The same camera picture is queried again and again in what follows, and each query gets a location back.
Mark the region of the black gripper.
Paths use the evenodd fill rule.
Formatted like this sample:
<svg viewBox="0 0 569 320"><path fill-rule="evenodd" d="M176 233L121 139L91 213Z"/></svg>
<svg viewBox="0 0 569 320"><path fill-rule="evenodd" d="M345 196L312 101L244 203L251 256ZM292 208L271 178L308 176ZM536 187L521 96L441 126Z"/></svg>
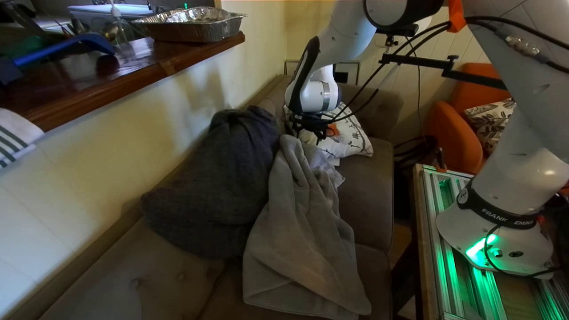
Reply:
<svg viewBox="0 0 569 320"><path fill-rule="evenodd" d="M292 114L288 117L288 130L296 135L299 135L303 130L308 130L315 133L319 141L322 141L328 135L328 121L315 114Z"/></svg>

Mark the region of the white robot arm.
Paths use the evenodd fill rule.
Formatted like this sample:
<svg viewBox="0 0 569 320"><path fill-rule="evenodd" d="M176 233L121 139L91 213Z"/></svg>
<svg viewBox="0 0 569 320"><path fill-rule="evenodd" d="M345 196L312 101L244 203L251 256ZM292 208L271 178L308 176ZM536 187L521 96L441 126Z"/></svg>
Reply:
<svg viewBox="0 0 569 320"><path fill-rule="evenodd" d="M301 126L340 103L333 66L361 55L381 29L447 7L468 27L516 101L489 160L436 217L440 235L472 265L546 277L553 244L537 215L569 180L569 0L338 0L329 27L304 48L285 101Z"/></svg>

